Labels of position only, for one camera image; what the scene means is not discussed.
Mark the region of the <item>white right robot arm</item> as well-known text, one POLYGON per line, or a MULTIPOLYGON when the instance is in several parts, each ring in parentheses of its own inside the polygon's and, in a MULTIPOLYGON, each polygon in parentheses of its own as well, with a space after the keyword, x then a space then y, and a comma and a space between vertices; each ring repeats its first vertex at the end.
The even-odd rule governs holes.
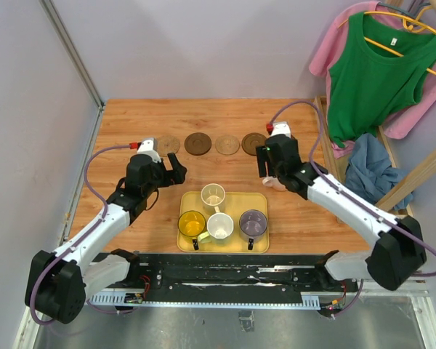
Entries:
POLYGON ((327 209, 370 246, 364 252, 326 254, 322 268, 314 274, 320 289, 330 291, 340 281, 355 278, 395 291, 426 262, 417 220, 380 210, 345 188, 321 165, 303 162, 295 139, 272 136, 256 152, 260 177, 275 177, 286 190, 327 209))

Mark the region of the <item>pink mug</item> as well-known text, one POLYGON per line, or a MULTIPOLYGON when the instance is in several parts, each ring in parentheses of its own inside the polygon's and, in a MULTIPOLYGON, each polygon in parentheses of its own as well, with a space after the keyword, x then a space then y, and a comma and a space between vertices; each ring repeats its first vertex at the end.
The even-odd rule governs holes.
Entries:
POLYGON ((262 184, 265 187, 272 188, 277 191, 284 192, 286 191, 286 187, 280 183, 278 178, 276 177, 265 177, 262 179, 262 184))

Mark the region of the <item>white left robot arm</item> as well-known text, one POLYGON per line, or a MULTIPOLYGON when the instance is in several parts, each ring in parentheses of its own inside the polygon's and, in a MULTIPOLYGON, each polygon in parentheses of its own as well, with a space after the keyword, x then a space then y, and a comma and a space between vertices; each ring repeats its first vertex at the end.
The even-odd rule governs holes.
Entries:
POLYGON ((154 156, 153 151, 132 156, 125 176, 102 201, 96 217, 53 252, 41 250, 33 257, 25 304, 37 324, 68 324, 107 286, 121 283, 131 288, 140 282, 142 271, 136 254, 116 249, 99 262, 94 259, 110 240, 151 208, 148 199, 152 194, 185 181, 187 169, 174 153, 168 155, 171 169, 154 156))

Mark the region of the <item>dark brown wooden coaster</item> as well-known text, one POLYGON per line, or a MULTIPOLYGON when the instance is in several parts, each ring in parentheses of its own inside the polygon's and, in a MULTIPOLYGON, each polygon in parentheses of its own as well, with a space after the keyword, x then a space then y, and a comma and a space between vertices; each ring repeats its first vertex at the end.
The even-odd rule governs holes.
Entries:
POLYGON ((241 147, 250 156, 257 155, 257 148, 265 144, 266 136, 257 132, 248 133, 241 140, 241 147))
POLYGON ((186 137, 184 147, 189 154, 202 156, 210 151, 211 138, 205 133, 194 132, 186 137))

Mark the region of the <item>purple black mug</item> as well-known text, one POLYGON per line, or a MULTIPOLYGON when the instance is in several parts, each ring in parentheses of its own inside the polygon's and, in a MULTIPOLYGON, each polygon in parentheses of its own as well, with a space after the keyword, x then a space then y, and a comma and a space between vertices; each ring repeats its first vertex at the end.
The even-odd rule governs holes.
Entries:
POLYGON ((246 242, 247 249, 252 251, 255 244, 267 232, 268 220, 261 211, 250 209, 241 215, 238 226, 241 238, 246 242))

